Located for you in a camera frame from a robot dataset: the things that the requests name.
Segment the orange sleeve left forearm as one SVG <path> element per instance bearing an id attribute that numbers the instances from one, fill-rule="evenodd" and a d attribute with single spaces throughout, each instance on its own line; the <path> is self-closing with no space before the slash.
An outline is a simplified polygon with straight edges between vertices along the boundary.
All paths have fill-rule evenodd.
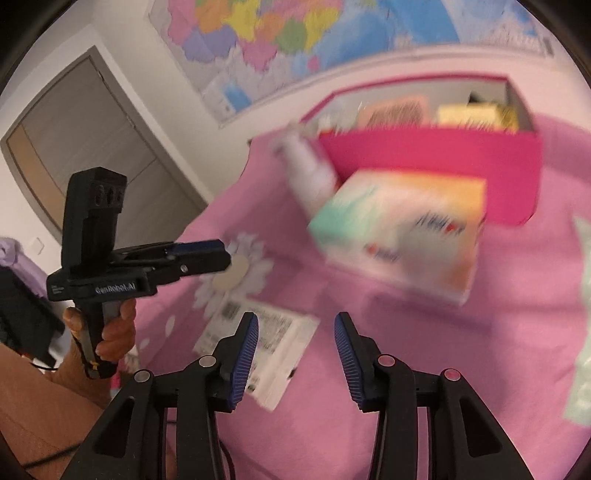
<path id="1" fill-rule="evenodd" d="M 75 344 L 45 373 L 2 346 L 0 379 L 1 433 L 22 464 L 82 442 L 111 400 L 110 381 L 86 376 Z"/>

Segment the left hand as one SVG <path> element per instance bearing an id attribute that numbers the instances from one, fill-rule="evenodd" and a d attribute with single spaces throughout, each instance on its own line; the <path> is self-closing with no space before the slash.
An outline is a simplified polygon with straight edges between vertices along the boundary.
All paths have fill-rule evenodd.
<path id="1" fill-rule="evenodd" d="M 97 345 L 95 353 L 101 360 L 117 363 L 135 345 L 136 300 L 125 300 L 119 309 L 117 317 L 112 319 L 102 330 L 101 342 Z M 63 314 L 63 321 L 70 330 L 71 335 L 80 340 L 83 329 L 83 316 L 81 312 L 68 307 Z"/>

